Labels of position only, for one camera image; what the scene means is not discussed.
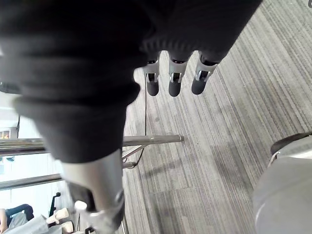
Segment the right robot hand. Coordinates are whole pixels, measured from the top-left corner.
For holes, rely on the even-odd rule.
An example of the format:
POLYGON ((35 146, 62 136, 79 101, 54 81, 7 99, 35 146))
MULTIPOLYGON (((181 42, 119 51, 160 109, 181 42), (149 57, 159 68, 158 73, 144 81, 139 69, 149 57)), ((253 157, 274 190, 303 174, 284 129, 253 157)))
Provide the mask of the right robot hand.
POLYGON ((200 53, 192 92, 209 76, 260 5, 258 0, 3 0, 0 78, 15 85, 16 111, 30 118, 59 160, 72 199, 102 234, 124 216, 121 150, 127 106, 144 68, 158 92, 158 55, 170 56, 177 96, 187 61, 200 53))

